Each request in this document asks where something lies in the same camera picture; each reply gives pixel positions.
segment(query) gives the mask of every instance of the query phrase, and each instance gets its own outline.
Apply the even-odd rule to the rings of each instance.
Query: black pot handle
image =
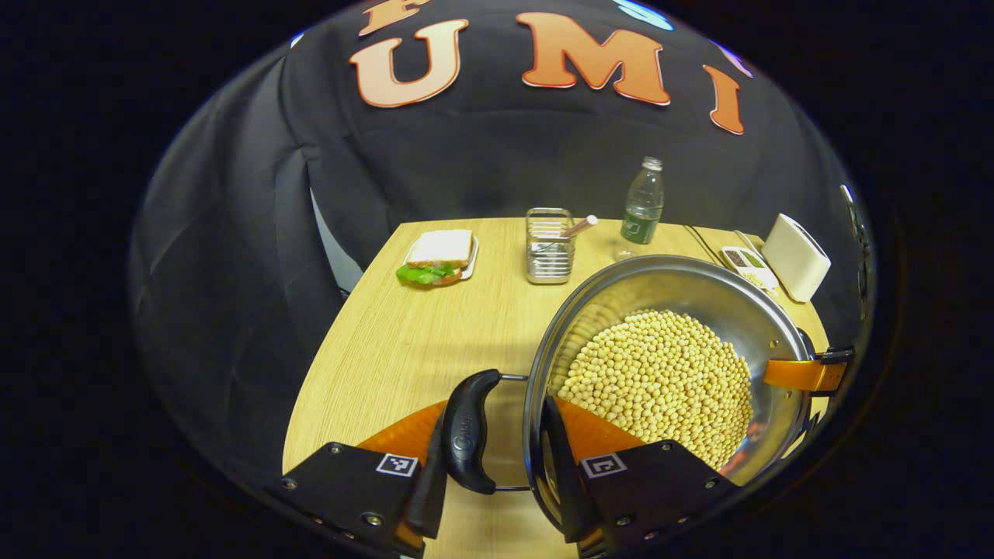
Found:
[[[804,344],[804,351],[808,354],[807,358],[811,360],[817,359],[814,351],[814,342],[811,341],[811,336],[807,335],[807,332],[801,328],[797,328],[797,333],[801,335],[801,342]]]
[[[527,486],[497,486],[483,471],[487,446],[487,418],[483,402],[501,379],[528,380],[520,375],[502,375],[497,369],[480,371],[455,387],[442,419],[442,455],[448,474],[463,487],[492,495],[494,491],[527,490]]]

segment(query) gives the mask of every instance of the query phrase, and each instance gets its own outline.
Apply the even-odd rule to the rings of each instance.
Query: bottle label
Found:
[[[642,219],[625,212],[621,237],[638,245],[648,245],[652,241],[652,234],[656,232],[657,223],[657,220]]]

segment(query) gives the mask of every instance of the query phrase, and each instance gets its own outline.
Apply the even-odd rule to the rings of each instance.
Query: white plate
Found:
[[[404,261],[401,262],[402,265],[408,262],[408,259],[411,257],[411,253],[414,252],[414,247],[416,246],[417,246],[417,241],[414,241],[414,243],[408,249],[408,253],[404,256]],[[476,236],[474,235],[473,247],[469,250],[469,264],[466,265],[466,268],[462,269],[462,278],[459,278],[460,281],[469,280],[469,277],[473,275],[473,269],[476,268],[476,253],[477,251],[479,251],[479,249],[480,249],[480,240],[477,239]]]

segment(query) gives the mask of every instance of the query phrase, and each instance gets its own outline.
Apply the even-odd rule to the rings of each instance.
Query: stainless steel pot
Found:
[[[531,491],[557,527],[562,528],[563,511],[552,459],[556,449],[544,429],[546,397],[559,391],[570,363],[598,332],[646,308],[694,316],[731,342],[749,364],[754,413],[750,435],[737,450],[742,460],[733,461],[730,464],[736,465],[723,472],[732,483],[746,484],[780,459],[803,426],[807,393],[763,384],[762,375],[769,359],[811,359],[813,348],[768,295],[738,275],[696,259],[657,255],[609,266],[563,303],[542,338],[527,379],[525,467]],[[453,392],[443,418],[446,468],[460,484],[483,493],[528,488],[497,487],[481,466],[486,444],[483,400],[501,378],[525,380],[495,370],[473,375]]]

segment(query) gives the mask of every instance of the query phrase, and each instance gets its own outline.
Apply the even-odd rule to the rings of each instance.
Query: wooden table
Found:
[[[620,222],[577,237],[570,281],[534,285],[525,274],[524,218],[406,223],[397,228],[363,274],[318,350],[286,434],[289,471],[330,441],[357,445],[380,429],[445,400],[468,375],[489,368],[528,375],[546,328],[581,282],[613,263]],[[395,269],[425,231],[471,229],[479,239],[473,276],[446,287],[398,283]],[[732,232],[697,228],[717,252],[743,246]],[[762,241],[749,236],[758,247]],[[685,226],[659,224],[645,254],[715,258]],[[808,332],[817,351],[828,347],[810,303],[774,297]],[[504,382],[486,401],[489,439],[484,468],[499,485],[527,485],[521,422],[525,383]],[[542,557],[574,559],[573,544],[549,523],[531,491],[481,495],[450,481],[438,539],[426,558]]]

